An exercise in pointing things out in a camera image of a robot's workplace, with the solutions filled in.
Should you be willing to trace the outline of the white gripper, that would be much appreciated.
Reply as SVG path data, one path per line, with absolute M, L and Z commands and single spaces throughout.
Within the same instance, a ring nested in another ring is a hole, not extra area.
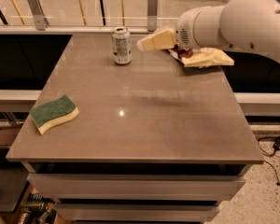
M 220 32 L 223 8 L 196 7 L 184 12 L 176 22 L 175 31 L 171 28 L 159 29 L 138 40 L 137 47 L 141 51 L 172 49 L 178 42 L 186 49 L 221 48 L 225 44 Z

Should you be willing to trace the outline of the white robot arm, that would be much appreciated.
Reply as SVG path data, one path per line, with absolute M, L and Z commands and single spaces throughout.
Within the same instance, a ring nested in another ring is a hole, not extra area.
M 230 0 L 219 7 L 184 12 L 174 29 L 162 28 L 137 42 L 142 51 L 216 48 L 254 53 L 280 63 L 280 3 Z

